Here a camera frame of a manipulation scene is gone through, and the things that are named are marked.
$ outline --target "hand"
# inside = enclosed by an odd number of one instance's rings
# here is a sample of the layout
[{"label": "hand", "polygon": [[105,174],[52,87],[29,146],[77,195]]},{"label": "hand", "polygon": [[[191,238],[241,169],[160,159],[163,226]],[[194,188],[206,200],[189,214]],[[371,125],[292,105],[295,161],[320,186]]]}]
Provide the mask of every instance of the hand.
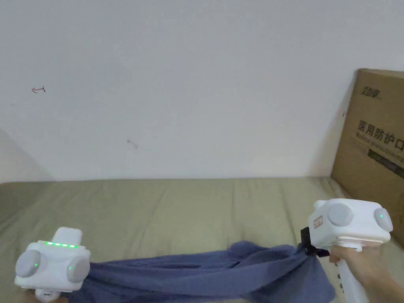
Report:
[{"label": "hand", "polygon": [[381,260],[379,247],[364,247],[362,252],[357,252],[353,248],[333,246],[330,262],[337,263],[340,259],[347,262],[351,273],[364,288],[371,287],[382,277],[390,277]]},{"label": "hand", "polygon": [[404,290],[384,266],[379,248],[365,247],[363,251],[357,252],[353,248],[332,246],[330,262],[337,263],[340,259],[347,262],[370,302],[404,303]]}]

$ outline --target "black clamp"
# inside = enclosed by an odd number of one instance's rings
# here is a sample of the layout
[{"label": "black clamp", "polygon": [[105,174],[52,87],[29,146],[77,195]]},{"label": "black clamp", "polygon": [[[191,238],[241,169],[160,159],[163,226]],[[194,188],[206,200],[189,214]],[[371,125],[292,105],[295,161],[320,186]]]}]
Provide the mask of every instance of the black clamp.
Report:
[{"label": "black clamp", "polygon": [[300,230],[301,245],[303,246],[306,255],[318,256],[318,257],[328,257],[330,255],[328,250],[319,249],[311,244],[310,240],[310,230],[305,227]]}]

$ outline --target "cardboard box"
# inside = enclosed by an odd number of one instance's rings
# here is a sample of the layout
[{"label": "cardboard box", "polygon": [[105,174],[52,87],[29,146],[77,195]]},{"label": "cardboard box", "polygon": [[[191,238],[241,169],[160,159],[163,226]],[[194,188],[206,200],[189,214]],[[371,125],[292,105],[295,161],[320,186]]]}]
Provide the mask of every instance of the cardboard box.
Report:
[{"label": "cardboard box", "polygon": [[358,70],[331,177],[386,208],[404,246],[404,72]]}]

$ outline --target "white plastic casing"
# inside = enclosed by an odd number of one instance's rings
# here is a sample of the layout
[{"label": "white plastic casing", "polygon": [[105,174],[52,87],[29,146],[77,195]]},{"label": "white plastic casing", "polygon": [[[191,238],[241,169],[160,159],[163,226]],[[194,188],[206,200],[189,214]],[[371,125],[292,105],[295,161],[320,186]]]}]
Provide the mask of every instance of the white plastic casing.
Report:
[{"label": "white plastic casing", "polygon": [[[351,210],[351,218],[346,226],[337,226],[330,221],[329,210],[336,209],[336,214],[331,218],[341,217],[342,225],[346,224],[346,213],[341,214],[340,207],[334,204],[344,204]],[[309,230],[311,244],[317,248],[328,249],[331,245],[347,247],[379,246],[390,240],[390,233],[380,227],[378,220],[391,224],[390,217],[376,218],[375,210],[382,209],[381,205],[375,202],[331,199],[328,201],[317,201],[314,204],[315,211],[309,217]]]},{"label": "white plastic casing", "polygon": [[[26,251],[36,250],[40,253],[38,268],[32,276],[27,278],[16,276],[14,280],[15,284],[23,288],[35,288],[37,292],[48,292],[48,294],[46,294],[47,296],[50,296],[49,293],[52,294],[53,292],[72,292],[79,290],[83,281],[78,283],[70,282],[68,279],[68,271],[69,265],[74,264],[76,257],[80,257],[81,260],[84,259],[82,263],[87,263],[86,260],[88,260],[87,268],[89,269],[90,251],[84,246],[80,246],[80,242],[81,231],[79,229],[61,227],[55,233],[52,243],[71,244],[78,247],[71,248],[48,245],[47,241],[38,241],[29,244]],[[82,268],[78,268],[75,272],[79,272],[79,274],[83,275]]]}]

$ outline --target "bed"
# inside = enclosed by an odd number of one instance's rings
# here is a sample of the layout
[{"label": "bed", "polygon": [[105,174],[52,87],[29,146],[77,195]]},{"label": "bed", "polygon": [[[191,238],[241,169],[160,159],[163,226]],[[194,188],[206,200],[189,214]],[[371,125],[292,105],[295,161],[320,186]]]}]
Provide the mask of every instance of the bed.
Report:
[{"label": "bed", "polygon": [[[60,226],[83,231],[92,262],[222,250],[241,240],[296,246],[313,203],[345,197],[328,177],[1,184],[0,292],[17,301],[18,256]],[[404,250],[391,240],[382,256],[404,286]],[[337,267],[320,262],[337,290],[334,302],[344,302]]]}]

